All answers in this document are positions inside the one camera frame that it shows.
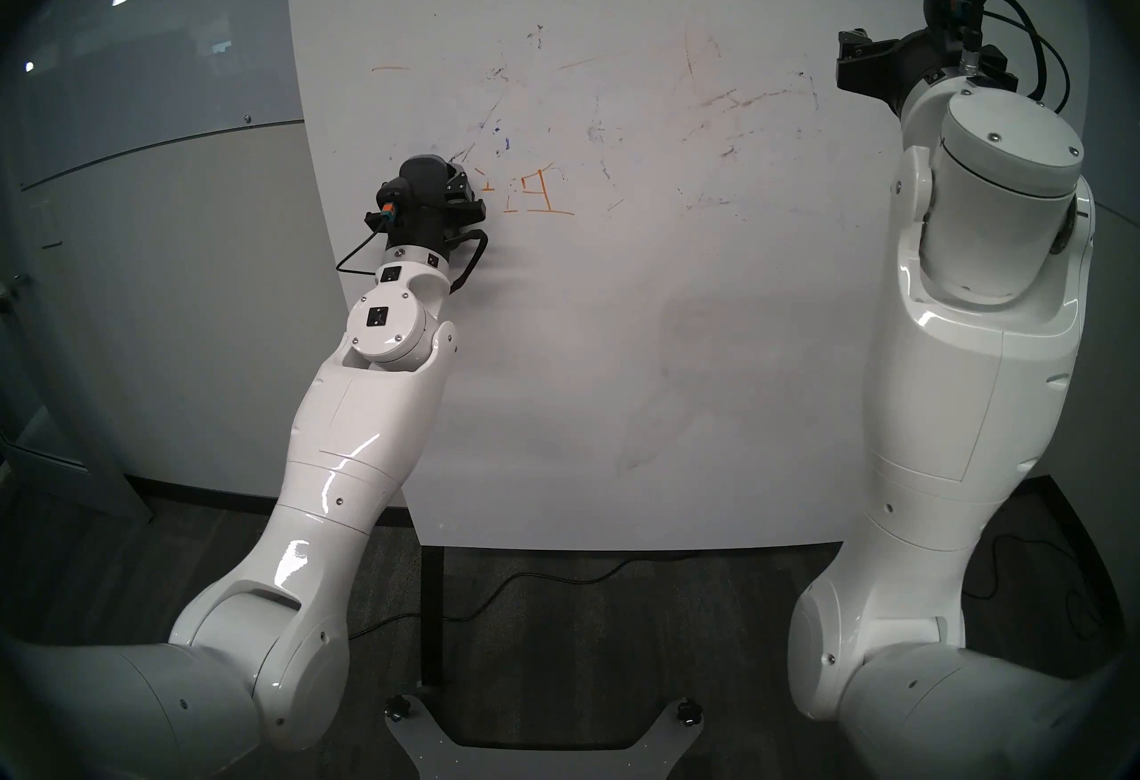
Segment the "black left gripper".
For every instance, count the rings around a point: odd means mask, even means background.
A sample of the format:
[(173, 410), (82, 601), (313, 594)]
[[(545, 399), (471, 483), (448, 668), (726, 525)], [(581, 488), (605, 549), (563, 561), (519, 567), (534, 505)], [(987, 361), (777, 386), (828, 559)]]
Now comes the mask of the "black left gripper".
[(430, 206), (412, 198), (390, 202), (390, 249), (422, 247), (434, 255), (450, 255), (451, 239), (461, 235), (464, 225), (484, 222), (487, 208), (469, 180), (466, 171), (446, 162), (443, 208)]

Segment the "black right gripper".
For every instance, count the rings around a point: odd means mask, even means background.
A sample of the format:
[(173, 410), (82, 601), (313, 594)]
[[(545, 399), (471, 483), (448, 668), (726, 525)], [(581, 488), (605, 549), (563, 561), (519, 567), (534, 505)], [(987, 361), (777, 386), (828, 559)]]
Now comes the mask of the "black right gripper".
[[(834, 60), (834, 87), (841, 92), (883, 101), (895, 116), (920, 81), (945, 78), (961, 60), (959, 31), (926, 27), (899, 39), (872, 41), (864, 29), (838, 33), (839, 55)], [(1018, 78), (1008, 71), (1008, 59), (999, 49), (978, 55), (974, 86), (1017, 88)]]

